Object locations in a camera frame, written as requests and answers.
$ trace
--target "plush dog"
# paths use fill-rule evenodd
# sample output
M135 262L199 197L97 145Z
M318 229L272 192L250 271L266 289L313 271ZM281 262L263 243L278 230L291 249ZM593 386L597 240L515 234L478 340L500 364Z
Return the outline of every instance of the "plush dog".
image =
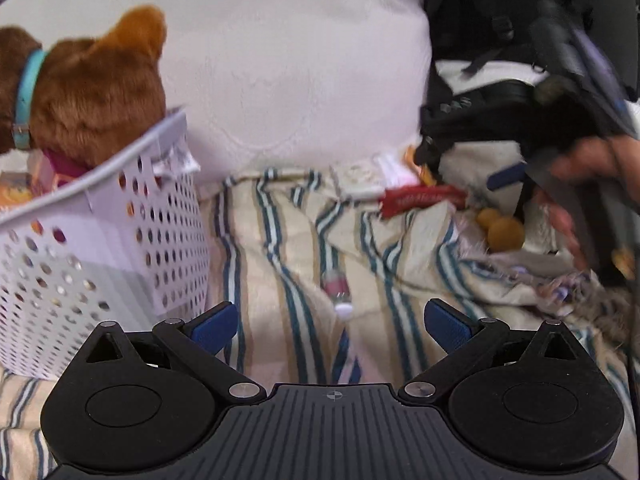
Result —
M0 28L0 153L26 128L31 148L86 168L119 152L166 113L158 72L165 39L164 14L153 6L131 9L102 38L63 40L47 54L20 27Z

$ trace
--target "striped blanket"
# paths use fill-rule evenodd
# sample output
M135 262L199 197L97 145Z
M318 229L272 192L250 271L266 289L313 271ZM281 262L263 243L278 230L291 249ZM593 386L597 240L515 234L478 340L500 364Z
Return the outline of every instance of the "striped blanket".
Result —
M398 387L444 355L424 330L426 301L441 298L469 317L535 330L533 291L460 261L447 203L382 221L367 204L341 203L328 174L275 171L230 179L202 203L209 226L211 304L229 300L241 325L219 358L269 390L275 383ZM319 287L341 268L354 313L340 320ZM586 320L566 322L623 399L626 422L612 466L637 478L622 354ZM38 429L50 383L4 374L0 474L39 479L53 466Z

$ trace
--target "blue collar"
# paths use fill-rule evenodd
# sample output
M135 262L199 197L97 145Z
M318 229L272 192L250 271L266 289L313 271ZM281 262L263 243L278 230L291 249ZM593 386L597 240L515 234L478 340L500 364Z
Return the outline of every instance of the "blue collar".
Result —
M18 97L15 102L14 144L18 150L28 150L30 145L29 118L31 117L31 100L36 88L38 74L47 53L42 49L34 50L29 55L22 71Z

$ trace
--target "yellow ball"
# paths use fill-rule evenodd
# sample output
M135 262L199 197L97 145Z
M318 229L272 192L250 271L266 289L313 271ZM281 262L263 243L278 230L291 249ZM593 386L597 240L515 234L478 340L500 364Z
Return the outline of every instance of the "yellow ball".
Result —
M478 222L478 225L487 232L489 227L491 227L491 225L501 217L502 215L500 214L500 211L491 207L486 207L478 213L478 216L476 216L476 222Z
M500 218L489 227L486 241L494 253L520 250L524 244L524 225L514 217Z

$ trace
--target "circular pad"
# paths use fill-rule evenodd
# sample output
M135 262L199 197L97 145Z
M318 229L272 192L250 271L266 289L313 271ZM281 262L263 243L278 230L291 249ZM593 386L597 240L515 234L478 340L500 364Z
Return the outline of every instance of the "circular pad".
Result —
M533 358L466 378L449 397L449 416L477 452L521 470L558 473L607 460L624 414L595 366Z
M155 391L144 386L121 384L93 394L86 404L88 415L103 426L126 428L153 417L162 404Z
M574 394L549 383L518 384L507 390L502 400L511 415L537 424L561 422L578 409Z

